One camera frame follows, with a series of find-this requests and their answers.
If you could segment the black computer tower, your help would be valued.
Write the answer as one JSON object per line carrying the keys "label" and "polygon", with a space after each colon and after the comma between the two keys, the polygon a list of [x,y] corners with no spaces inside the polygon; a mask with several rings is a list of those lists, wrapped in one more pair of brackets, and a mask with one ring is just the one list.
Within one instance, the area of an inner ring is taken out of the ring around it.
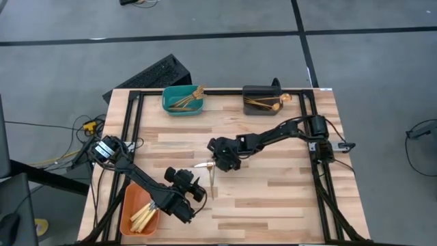
{"label": "black computer tower", "polygon": [[109,104],[115,89],[165,88],[192,84],[190,72],[173,54],[170,54],[106,92],[102,98]]}

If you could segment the dark grey plastic bin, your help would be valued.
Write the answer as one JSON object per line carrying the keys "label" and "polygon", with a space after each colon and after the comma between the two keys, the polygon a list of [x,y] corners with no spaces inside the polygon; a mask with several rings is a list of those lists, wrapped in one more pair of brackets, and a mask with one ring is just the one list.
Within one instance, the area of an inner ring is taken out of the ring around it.
{"label": "dark grey plastic bin", "polygon": [[282,94],[282,90],[280,87],[245,85],[242,89],[244,114],[257,115],[257,116],[261,116],[261,115],[274,116],[278,114],[278,112],[280,112],[280,110],[282,110],[283,108],[283,103],[280,103],[278,99],[258,101],[260,103],[265,103],[268,105],[273,105],[275,103],[279,103],[281,105],[278,111],[271,111],[265,107],[245,103],[244,97],[248,97],[255,100],[256,98],[275,97],[275,96],[280,96],[281,94]]}

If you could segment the grey plug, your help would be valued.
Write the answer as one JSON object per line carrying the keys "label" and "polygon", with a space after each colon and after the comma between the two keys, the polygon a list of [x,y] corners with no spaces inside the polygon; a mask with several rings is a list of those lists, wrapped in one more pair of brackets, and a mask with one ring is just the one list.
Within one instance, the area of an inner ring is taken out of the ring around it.
{"label": "grey plug", "polygon": [[352,142],[330,141],[329,143],[332,146],[333,152],[348,153],[356,146],[356,144]]}

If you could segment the grey panel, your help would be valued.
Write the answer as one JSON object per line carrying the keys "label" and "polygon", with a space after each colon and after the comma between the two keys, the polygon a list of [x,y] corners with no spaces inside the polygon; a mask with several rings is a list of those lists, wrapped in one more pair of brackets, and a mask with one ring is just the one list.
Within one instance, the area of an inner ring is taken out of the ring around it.
{"label": "grey panel", "polygon": [[3,104],[0,95],[0,179],[9,176],[11,171]]}

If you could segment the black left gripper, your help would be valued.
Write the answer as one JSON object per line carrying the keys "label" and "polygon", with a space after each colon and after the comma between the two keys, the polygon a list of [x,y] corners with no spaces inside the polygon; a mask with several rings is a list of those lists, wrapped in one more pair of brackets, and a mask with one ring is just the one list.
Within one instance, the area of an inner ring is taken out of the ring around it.
{"label": "black left gripper", "polygon": [[[182,223],[190,223],[206,204],[206,190],[199,185],[199,178],[193,182],[194,174],[187,169],[176,170],[168,167],[164,178],[171,183],[171,186],[168,189],[163,210],[168,215],[176,216]],[[186,198],[187,193],[190,193],[196,202],[203,201],[199,210],[195,211],[191,207],[191,203]]]}

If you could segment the orange plastic bin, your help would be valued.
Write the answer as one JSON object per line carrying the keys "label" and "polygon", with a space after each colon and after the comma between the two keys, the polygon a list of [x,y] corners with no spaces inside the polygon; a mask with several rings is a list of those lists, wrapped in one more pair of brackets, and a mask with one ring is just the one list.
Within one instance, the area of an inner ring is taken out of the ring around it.
{"label": "orange plastic bin", "polygon": [[146,236],[137,232],[131,232],[132,221],[130,218],[145,205],[152,201],[150,194],[135,182],[126,187],[124,205],[119,230],[123,236]]}

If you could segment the black stand base bar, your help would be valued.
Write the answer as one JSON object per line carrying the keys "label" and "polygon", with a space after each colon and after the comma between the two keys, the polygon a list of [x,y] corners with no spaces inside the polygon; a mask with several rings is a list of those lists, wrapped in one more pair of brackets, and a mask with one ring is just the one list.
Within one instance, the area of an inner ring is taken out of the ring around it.
{"label": "black stand base bar", "polygon": [[29,181],[36,182],[40,185],[50,186],[55,189],[68,191],[71,193],[84,195],[88,194],[89,186],[58,174],[52,174],[43,169],[38,169],[30,165],[11,160],[10,175],[26,174]]}

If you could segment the yellow floor sticker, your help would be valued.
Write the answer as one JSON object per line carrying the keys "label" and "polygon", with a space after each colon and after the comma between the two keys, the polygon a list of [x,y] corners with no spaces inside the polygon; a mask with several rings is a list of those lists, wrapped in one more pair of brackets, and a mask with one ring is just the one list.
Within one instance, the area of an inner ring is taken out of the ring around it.
{"label": "yellow floor sticker", "polygon": [[38,237],[44,236],[48,231],[49,223],[46,219],[34,219],[36,234]]}

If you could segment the teal plastic bin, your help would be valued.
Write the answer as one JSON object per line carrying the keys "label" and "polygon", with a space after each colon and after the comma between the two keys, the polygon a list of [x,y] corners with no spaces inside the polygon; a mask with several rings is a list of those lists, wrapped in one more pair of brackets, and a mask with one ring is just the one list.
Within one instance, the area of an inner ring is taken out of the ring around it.
{"label": "teal plastic bin", "polygon": [[[163,109],[170,116],[199,115],[203,110],[204,86],[178,85],[164,89],[162,94]],[[197,108],[197,111],[170,112],[170,107]]]}

